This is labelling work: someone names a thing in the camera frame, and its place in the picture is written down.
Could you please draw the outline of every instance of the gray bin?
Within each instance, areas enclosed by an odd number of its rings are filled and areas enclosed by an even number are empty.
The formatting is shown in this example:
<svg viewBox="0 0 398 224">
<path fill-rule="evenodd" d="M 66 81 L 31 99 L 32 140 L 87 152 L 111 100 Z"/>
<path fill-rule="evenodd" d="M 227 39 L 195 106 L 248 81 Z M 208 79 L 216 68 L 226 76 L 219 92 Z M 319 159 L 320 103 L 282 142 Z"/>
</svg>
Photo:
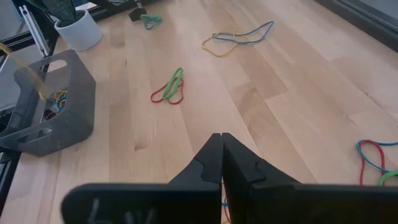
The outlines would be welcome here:
<svg viewBox="0 0 398 224">
<path fill-rule="evenodd" d="M 41 67 L 57 60 L 67 65 L 48 73 L 41 72 Z M 14 78 L 21 94 L 8 127 L 0 133 L 0 146 L 45 156 L 88 138 L 93 132 L 96 82 L 76 52 L 67 50 L 30 67 L 43 79 L 47 95 L 68 90 L 67 102 L 58 115 L 44 120 L 44 110 L 52 103 L 39 98 L 34 88 L 37 80 L 26 68 L 17 70 Z"/>
</svg>

